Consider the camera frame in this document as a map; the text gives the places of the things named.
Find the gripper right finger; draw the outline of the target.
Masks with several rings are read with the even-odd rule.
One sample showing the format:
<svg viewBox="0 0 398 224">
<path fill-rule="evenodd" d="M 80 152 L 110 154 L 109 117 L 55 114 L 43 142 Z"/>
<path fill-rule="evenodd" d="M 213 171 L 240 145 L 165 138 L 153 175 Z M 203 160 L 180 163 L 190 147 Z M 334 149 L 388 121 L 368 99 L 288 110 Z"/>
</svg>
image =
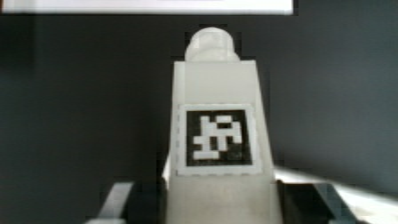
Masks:
<svg viewBox="0 0 398 224">
<path fill-rule="evenodd" d="M 334 186 L 329 183 L 316 183 L 315 189 L 332 214 L 327 224 L 370 224 L 354 215 Z"/>
</svg>

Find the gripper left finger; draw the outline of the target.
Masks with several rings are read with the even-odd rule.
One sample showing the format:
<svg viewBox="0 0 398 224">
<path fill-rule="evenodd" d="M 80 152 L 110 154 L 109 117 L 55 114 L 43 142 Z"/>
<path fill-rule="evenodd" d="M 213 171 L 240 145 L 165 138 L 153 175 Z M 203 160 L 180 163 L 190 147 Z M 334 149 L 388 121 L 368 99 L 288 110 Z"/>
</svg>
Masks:
<svg viewBox="0 0 398 224">
<path fill-rule="evenodd" d="M 87 224 L 126 224 L 123 212 L 133 185 L 133 182 L 117 182 L 112 185 L 98 216 L 87 221 Z"/>
</svg>

